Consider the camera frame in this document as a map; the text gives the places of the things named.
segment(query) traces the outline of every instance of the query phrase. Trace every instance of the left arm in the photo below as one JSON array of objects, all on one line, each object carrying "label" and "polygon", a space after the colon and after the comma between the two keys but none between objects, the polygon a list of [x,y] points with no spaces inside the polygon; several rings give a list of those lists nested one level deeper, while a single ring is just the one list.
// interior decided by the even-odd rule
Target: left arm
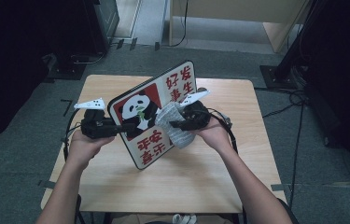
[{"label": "left arm", "polygon": [[67,162],[36,223],[74,223],[82,172],[100,148],[113,140],[114,137],[90,139],[81,131],[75,131]]}]

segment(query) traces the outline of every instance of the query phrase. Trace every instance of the left hand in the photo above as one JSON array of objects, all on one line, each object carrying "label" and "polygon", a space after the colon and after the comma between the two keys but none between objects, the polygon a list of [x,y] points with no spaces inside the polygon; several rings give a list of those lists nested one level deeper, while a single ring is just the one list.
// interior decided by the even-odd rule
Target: left hand
[{"label": "left hand", "polygon": [[91,139],[76,130],[73,134],[69,148],[68,164],[72,164],[81,171],[87,168],[90,159],[99,153],[102,146],[112,142],[114,137]]}]

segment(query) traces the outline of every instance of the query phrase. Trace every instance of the forearm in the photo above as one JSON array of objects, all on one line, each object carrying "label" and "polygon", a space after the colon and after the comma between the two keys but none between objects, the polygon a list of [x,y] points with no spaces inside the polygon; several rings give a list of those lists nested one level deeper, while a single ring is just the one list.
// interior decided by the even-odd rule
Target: forearm
[{"label": "forearm", "polygon": [[66,164],[37,223],[74,223],[82,170]]},{"label": "forearm", "polygon": [[256,178],[231,146],[218,150],[218,153],[253,223],[291,223],[282,204]]}]

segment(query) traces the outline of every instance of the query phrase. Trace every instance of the panda head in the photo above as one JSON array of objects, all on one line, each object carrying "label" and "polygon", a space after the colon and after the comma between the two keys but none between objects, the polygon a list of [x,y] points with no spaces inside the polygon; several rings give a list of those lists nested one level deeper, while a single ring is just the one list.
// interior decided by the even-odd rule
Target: panda head
[{"label": "panda head", "polygon": [[123,119],[134,118],[140,111],[144,111],[150,104],[150,99],[144,91],[128,99],[123,106],[119,108]]}]

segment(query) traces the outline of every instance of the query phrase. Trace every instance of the hand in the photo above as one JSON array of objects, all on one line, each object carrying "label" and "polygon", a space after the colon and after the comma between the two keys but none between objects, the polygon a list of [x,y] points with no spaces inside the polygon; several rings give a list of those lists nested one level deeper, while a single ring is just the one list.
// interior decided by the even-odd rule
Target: hand
[{"label": "hand", "polygon": [[87,168],[90,159],[92,159],[101,147],[112,142],[114,137],[90,139],[82,134],[80,130],[76,130],[73,134],[69,148],[68,164],[72,164],[81,170]]},{"label": "hand", "polygon": [[192,131],[203,138],[204,142],[216,151],[231,147],[227,131],[221,126],[217,119],[211,117],[207,126],[203,129]]}]

